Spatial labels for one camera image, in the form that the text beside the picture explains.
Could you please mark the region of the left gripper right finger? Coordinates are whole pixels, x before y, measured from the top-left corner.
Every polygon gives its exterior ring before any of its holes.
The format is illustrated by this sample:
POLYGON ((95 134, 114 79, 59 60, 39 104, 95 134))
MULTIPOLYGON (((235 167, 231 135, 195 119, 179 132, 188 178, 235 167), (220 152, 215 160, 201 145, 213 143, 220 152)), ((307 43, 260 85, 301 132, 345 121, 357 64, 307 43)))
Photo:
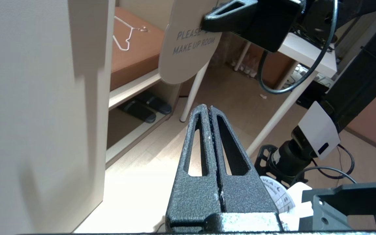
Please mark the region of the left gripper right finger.
POLYGON ((207 229, 281 229, 279 211, 246 154, 228 118, 209 108, 221 211, 207 229))

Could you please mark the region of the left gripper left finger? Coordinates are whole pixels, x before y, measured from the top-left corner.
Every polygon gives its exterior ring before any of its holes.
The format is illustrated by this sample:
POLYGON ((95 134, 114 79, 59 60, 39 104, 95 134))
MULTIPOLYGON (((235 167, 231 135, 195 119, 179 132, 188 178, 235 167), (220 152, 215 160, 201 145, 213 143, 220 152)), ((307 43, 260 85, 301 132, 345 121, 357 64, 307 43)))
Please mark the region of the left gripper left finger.
POLYGON ((191 113, 176 177, 166 210, 167 229, 203 229, 207 217, 221 211, 218 196, 217 163, 207 106, 191 113), (195 132, 200 136, 202 176, 189 175, 195 132))

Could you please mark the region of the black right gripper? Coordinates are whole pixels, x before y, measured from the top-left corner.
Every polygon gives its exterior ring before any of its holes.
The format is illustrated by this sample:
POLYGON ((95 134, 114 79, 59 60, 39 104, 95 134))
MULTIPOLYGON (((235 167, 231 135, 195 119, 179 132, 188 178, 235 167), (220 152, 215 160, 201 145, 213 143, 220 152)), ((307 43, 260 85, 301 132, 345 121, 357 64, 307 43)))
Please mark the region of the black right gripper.
POLYGON ((208 32, 241 31, 242 38, 274 53, 305 7, 305 0, 231 0, 206 14, 201 28, 208 32))

